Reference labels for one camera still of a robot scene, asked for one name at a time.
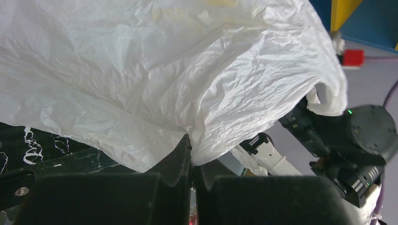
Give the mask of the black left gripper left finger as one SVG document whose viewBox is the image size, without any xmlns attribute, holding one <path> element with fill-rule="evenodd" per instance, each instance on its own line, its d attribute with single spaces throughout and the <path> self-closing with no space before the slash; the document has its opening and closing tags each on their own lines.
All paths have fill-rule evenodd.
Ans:
<svg viewBox="0 0 398 225">
<path fill-rule="evenodd" d="M 145 173 L 49 176 L 23 201 L 16 225 L 187 225 L 191 145 L 175 149 Z"/>
</svg>

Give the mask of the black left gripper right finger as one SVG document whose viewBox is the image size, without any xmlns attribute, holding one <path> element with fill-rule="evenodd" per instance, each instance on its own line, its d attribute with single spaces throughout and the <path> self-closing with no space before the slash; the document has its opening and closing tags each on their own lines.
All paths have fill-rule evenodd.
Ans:
<svg viewBox="0 0 398 225">
<path fill-rule="evenodd" d="M 355 225 L 324 178 L 234 174 L 218 160 L 194 168 L 201 225 Z"/>
</svg>

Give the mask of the white plastic grocery bag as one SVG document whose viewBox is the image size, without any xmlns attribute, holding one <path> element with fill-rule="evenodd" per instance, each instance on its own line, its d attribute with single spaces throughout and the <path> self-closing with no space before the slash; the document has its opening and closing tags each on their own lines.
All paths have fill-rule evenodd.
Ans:
<svg viewBox="0 0 398 225">
<path fill-rule="evenodd" d="M 3 0 L 0 120 L 146 172 L 184 134 L 203 165 L 303 98 L 347 107 L 347 80 L 307 0 Z"/>
</svg>

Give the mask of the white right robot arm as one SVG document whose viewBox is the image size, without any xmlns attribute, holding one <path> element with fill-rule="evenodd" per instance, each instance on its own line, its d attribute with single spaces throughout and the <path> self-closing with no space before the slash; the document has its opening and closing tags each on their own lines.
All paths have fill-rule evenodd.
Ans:
<svg viewBox="0 0 398 225">
<path fill-rule="evenodd" d="M 329 179 L 365 225 L 381 225 L 386 165 L 398 151 L 397 127 L 381 105 L 361 105 L 331 117 L 315 114 L 303 98 L 279 123 L 316 161 L 310 168 Z"/>
</svg>

